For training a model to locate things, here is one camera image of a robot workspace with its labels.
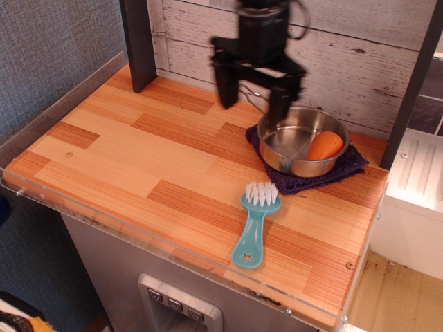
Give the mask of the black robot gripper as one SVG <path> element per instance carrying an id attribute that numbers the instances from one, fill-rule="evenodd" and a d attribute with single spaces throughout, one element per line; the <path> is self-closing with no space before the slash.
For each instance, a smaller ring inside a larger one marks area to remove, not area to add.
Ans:
<path id="1" fill-rule="evenodd" d="M 222 106 L 238 101 L 239 81 L 247 80 L 271 91 L 269 121 L 287 117 L 299 98 L 305 69 L 285 52 L 289 34 L 289 6 L 237 6 L 238 37 L 214 36 L 212 56 Z"/>

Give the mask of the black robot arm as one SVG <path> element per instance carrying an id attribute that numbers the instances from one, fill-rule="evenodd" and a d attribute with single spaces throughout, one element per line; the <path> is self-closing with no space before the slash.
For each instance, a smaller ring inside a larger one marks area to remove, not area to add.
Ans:
<path id="1" fill-rule="evenodd" d="M 212 37 L 212 65 L 224 108 L 238 101 L 239 82 L 270 90 L 268 123 L 285 119 L 306 70 L 286 53 L 290 1 L 237 1 L 238 37 Z"/>

